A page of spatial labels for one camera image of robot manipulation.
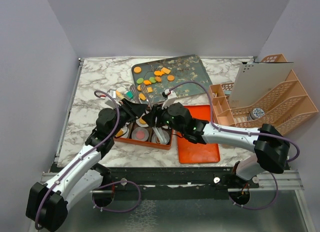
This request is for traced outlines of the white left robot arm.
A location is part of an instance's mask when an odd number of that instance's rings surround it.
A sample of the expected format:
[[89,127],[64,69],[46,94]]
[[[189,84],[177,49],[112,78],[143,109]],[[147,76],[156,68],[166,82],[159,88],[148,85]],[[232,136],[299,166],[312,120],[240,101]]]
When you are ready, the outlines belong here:
[[74,159],[44,184],[35,183],[29,192],[26,216],[37,230],[55,232],[67,218],[69,210],[94,189],[113,188],[111,171],[99,161],[115,144],[114,137],[127,123],[140,118],[147,104],[122,100],[115,108],[102,109],[96,126]]

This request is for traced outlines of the round biscuit cookie front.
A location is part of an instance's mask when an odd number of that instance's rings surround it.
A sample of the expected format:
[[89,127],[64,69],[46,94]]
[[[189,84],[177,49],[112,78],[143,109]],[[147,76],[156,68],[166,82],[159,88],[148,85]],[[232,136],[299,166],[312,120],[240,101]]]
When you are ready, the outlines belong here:
[[147,124],[142,118],[139,119],[139,122],[140,122],[142,125],[146,125],[146,124]]

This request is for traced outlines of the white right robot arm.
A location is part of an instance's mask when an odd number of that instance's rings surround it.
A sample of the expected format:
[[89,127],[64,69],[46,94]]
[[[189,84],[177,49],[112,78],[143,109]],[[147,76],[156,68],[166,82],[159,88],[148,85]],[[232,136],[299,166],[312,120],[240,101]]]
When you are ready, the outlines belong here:
[[168,126],[193,144],[229,145],[252,152],[250,157],[236,163],[229,176],[236,188],[264,171],[282,174],[285,170],[290,143],[270,124],[264,123],[260,128],[218,125],[192,117],[179,102],[167,108],[155,105],[142,119],[151,127]]

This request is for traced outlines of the orange cookie tin box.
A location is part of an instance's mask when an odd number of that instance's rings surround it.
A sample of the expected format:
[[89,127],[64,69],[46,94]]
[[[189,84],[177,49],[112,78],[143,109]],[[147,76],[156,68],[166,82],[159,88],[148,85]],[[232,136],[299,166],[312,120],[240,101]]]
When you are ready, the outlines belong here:
[[121,128],[115,135],[114,140],[132,145],[169,150],[172,146],[173,130],[167,126],[163,126],[161,129],[164,135],[164,143],[160,142],[154,130],[140,117]]

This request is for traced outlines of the orange tin lid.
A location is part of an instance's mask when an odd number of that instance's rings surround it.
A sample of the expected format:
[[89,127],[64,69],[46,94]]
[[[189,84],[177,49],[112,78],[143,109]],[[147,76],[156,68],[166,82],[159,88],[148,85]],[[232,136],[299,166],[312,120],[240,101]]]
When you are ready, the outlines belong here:
[[[194,119],[210,122],[209,105],[185,105]],[[199,133],[193,133],[191,141],[187,138],[177,138],[178,160],[181,164],[208,164],[220,161],[220,151],[217,143],[206,143]]]

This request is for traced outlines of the orange flower shaped cookie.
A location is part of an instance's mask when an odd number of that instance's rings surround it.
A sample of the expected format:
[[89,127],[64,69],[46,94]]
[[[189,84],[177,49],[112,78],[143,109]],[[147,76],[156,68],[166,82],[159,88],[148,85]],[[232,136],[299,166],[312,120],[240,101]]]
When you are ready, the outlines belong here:
[[125,132],[121,129],[119,132],[115,135],[115,137],[121,137]]

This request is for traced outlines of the pink round macaron cookie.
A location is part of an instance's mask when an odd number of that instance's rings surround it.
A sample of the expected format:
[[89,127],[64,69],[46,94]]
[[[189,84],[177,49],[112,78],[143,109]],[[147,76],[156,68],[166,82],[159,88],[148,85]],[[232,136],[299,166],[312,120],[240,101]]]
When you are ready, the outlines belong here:
[[144,140],[145,139],[145,132],[142,131],[142,130],[139,130],[136,134],[135,134],[135,137],[137,140]]

